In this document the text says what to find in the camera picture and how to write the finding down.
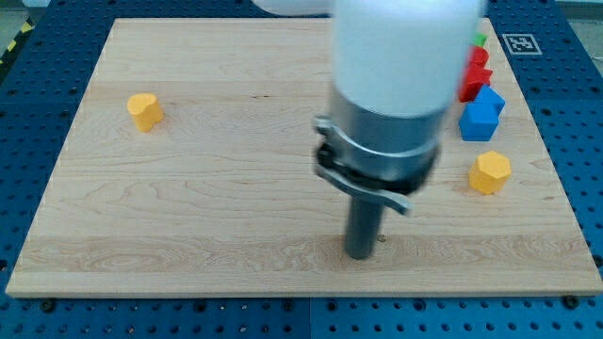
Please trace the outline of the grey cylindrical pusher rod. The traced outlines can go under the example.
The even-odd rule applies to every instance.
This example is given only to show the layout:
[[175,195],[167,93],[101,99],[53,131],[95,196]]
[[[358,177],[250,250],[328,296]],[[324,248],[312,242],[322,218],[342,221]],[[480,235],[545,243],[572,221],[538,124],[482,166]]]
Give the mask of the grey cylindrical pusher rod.
[[384,206],[360,198],[350,199],[345,234],[345,251],[349,257],[364,260],[373,254],[383,219]]

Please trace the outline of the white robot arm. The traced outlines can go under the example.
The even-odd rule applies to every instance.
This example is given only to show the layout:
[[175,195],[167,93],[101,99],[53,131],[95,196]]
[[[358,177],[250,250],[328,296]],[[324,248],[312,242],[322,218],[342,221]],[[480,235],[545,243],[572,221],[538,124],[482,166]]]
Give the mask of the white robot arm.
[[350,196],[345,250],[369,257],[383,210],[410,209],[428,179],[441,125],[462,80],[483,1],[254,0],[280,16],[332,19],[328,112],[315,118],[323,140],[319,177]]

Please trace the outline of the silver tool clamp mount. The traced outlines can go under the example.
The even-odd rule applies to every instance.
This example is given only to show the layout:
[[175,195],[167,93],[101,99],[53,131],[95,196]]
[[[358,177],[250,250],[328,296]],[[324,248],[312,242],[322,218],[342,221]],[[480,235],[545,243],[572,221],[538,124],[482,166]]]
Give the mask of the silver tool clamp mount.
[[440,151],[446,110],[392,115],[365,109],[331,86],[329,111],[317,116],[323,135],[316,174],[360,202],[406,214],[407,196],[428,179]]

